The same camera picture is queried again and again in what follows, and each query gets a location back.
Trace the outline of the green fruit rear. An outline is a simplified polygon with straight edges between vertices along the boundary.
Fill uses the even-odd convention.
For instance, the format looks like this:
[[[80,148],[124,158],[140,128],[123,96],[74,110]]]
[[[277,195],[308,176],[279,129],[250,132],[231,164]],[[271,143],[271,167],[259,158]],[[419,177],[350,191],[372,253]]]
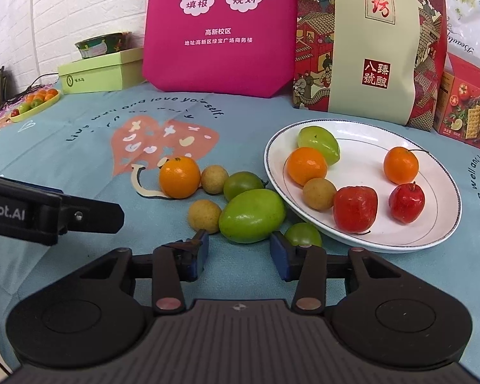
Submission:
[[[231,201],[240,193],[262,189],[265,186],[266,184],[253,172],[236,172],[224,182],[223,195],[227,201]]]

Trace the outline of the magenta tote bag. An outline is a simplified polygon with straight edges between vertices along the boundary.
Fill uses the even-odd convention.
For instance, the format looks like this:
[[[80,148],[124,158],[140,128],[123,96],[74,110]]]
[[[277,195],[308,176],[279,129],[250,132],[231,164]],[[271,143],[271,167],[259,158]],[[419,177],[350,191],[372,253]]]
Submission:
[[[143,76],[165,92],[269,98],[293,78],[297,0],[148,0]]]

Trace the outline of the large green mango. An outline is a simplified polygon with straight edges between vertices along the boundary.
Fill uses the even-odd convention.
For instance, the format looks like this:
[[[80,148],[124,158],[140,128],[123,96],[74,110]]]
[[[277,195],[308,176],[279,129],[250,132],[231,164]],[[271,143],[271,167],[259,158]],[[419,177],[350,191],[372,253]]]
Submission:
[[[235,196],[224,207],[218,226],[229,241],[253,244],[278,231],[285,219],[284,201],[276,192],[263,188]]]

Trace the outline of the green patterned bowl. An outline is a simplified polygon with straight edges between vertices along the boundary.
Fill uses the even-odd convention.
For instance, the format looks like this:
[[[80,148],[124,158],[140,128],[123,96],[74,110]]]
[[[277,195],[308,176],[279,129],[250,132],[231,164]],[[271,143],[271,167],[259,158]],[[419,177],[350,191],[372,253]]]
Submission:
[[[117,53],[128,48],[130,34],[126,31],[94,36],[77,42],[75,47],[82,59]]]

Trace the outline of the orange tangerine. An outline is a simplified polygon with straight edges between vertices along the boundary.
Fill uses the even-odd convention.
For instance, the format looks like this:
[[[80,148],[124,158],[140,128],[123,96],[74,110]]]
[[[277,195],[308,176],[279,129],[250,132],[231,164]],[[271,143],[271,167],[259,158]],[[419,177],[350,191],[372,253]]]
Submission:
[[[292,181],[304,186],[309,180],[327,175],[328,165],[315,148],[297,148],[287,159],[286,171]]]
[[[159,171],[158,183],[170,198],[189,198],[199,188],[201,172],[195,160],[175,157],[167,160]]]

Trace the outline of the small green lime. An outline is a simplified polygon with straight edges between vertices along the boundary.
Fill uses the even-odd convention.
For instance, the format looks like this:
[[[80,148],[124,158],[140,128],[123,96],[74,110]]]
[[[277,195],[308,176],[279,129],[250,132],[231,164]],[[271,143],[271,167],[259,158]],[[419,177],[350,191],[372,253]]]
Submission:
[[[288,240],[293,246],[323,246],[320,232],[317,230],[317,228],[308,223],[297,223],[291,225],[290,228],[284,233],[284,237],[286,237],[286,240]]]

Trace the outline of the small red apple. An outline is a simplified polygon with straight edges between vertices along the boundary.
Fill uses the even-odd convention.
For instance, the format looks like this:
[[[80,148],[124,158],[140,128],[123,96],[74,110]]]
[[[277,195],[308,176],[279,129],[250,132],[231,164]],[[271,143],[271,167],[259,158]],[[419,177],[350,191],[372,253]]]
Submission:
[[[406,225],[418,219],[425,207],[425,194],[417,183],[395,187],[388,199],[389,212],[393,219]]]

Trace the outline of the red cracker box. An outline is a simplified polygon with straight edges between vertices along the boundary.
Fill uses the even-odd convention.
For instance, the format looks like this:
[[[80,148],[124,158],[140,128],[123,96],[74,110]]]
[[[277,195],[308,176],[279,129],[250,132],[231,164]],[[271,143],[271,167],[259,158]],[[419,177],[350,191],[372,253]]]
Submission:
[[[446,55],[434,115],[437,133],[480,149],[480,60]]]

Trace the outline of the blue printed tablecloth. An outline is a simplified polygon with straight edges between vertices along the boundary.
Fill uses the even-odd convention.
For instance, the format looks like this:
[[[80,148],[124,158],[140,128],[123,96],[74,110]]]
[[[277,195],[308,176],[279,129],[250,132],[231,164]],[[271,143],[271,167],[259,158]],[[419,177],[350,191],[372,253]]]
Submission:
[[[115,248],[147,254],[192,234],[186,201],[143,198],[128,174],[113,171],[112,136],[140,115],[151,117],[170,135],[177,133],[178,123],[213,130],[217,143],[199,165],[259,176],[264,175],[263,150],[271,136],[289,124],[318,117],[315,111],[293,108],[286,95],[164,94],[143,84],[111,93],[68,94],[25,123],[2,127],[1,176],[115,202],[125,214],[115,235],[70,232],[53,247],[0,236],[0,354],[9,368],[19,363],[5,321],[18,301]],[[436,157],[460,190],[463,213],[449,240],[422,252],[392,254],[389,260],[467,306],[474,330],[462,362],[480,377],[480,150],[437,133],[395,124],[388,124],[388,130]]]

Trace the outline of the orange with stem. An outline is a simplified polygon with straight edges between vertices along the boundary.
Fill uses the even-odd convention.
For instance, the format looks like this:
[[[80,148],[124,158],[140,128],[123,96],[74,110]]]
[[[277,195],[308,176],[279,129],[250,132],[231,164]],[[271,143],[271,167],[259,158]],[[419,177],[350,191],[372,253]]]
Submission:
[[[425,153],[421,148],[407,149],[404,147],[391,148],[383,160],[383,172],[386,178],[395,185],[414,182],[420,164],[415,153]]]

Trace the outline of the yellow tray with fruits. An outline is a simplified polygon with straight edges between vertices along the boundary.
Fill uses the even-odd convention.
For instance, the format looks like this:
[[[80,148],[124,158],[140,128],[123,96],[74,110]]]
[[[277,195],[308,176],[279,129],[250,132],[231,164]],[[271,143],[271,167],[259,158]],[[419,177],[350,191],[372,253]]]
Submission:
[[[30,94],[18,107],[9,114],[9,120],[18,123],[29,120],[46,109],[52,107],[61,98],[61,92],[56,88],[41,89],[35,94]]]

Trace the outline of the brown longan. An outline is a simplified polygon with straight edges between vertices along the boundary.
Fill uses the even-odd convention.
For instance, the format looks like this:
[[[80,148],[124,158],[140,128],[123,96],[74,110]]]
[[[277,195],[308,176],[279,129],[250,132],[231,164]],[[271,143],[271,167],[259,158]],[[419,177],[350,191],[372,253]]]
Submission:
[[[222,209],[208,199],[193,202],[188,210],[187,221],[194,231],[206,230],[209,234],[219,231],[218,221]]]
[[[209,165],[201,174],[201,186],[208,194],[221,194],[228,177],[228,172],[222,166]]]
[[[333,207],[335,195],[335,185],[327,179],[314,178],[302,188],[303,202],[306,206],[320,212]]]

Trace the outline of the white round plate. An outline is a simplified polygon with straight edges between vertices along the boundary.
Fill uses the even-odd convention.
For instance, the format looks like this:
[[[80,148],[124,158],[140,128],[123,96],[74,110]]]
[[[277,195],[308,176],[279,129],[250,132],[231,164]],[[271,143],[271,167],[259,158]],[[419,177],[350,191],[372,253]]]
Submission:
[[[304,203],[301,187],[288,175],[287,160],[297,148],[299,132],[309,126],[325,128],[338,141],[340,160],[326,175],[336,188],[368,186],[376,191],[378,211],[369,231],[363,234],[340,231],[332,212],[319,212]],[[384,175],[382,163],[386,153],[394,147],[407,148],[416,154],[419,171],[415,182],[425,194],[422,213],[407,225],[394,220],[388,210],[388,198],[395,184]],[[263,153],[263,165],[269,182],[294,213],[325,235],[349,246],[380,253],[417,252],[445,242],[460,224],[460,190],[444,165],[425,148],[384,128],[331,119],[296,122],[269,139]]]

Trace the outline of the red beige liquor bag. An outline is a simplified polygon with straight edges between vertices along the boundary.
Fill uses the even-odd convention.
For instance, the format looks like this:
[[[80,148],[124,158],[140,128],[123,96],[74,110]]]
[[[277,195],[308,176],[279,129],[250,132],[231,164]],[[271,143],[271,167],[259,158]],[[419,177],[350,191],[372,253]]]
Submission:
[[[430,131],[445,11],[445,0],[297,0],[295,107]]]

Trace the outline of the light green cardboard box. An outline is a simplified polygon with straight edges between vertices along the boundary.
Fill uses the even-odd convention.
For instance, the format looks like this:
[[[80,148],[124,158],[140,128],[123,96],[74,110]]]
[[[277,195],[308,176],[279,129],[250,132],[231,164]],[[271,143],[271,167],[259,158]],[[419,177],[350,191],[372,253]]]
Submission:
[[[111,92],[142,83],[143,48],[73,61],[58,67],[65,94]]]

